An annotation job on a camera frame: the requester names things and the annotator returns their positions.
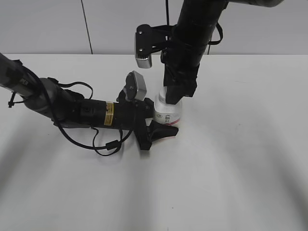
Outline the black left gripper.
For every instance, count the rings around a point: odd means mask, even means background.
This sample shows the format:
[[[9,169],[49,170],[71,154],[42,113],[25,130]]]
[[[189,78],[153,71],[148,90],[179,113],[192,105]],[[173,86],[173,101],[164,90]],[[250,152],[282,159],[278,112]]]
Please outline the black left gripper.
[[[175,137],[178,127],[151,121],[146,125],[146,119],[154,116],[154,102],[150,98],[143,101],[119,102],[114,104],[114,116],[111,128],[129,130],[135,134],[141,150],[149,150],[154,141]]]

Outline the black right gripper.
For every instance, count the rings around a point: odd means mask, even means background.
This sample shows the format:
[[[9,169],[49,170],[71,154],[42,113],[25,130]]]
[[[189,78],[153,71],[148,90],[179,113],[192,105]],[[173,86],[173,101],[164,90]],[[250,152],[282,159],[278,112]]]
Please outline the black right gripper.
[[[172,42],[171,47],[163,50],[161,62],[165,65],[163,85],[167,87],[166,103],[176,105],[183,97],[194,95],[200,61],[207,44]]]

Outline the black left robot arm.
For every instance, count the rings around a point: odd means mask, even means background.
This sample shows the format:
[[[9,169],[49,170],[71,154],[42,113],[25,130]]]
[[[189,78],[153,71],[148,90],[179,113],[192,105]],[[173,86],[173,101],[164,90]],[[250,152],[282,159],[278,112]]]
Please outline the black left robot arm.
[[[129,72],[116,102],[85,98],[71,91],[71,84],[62,84],[48,77],[39,78],[20,60],[0,57],[0,85],[21,97],[28,109],[51,119],[60,132],[68,137],[68,128],[116,129],[119,139],[104,146],[83,145],[84,149],[118,152],[123,142],[134,134],[139,148],[149,150],[156,140],[174,137],[178,128],[153,120],[154,102],[146,97],[144,78],[136,71]]]

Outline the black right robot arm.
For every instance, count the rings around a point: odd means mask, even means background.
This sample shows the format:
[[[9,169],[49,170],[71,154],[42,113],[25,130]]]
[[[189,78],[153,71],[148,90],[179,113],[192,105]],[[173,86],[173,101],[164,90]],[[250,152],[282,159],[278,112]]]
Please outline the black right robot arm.
[[[178,21],[171,29],[170,45],[161,54],[168,104],[177,104],[183,97],[194,95],[200,61],[228,3],[227,0],[183,2]]]

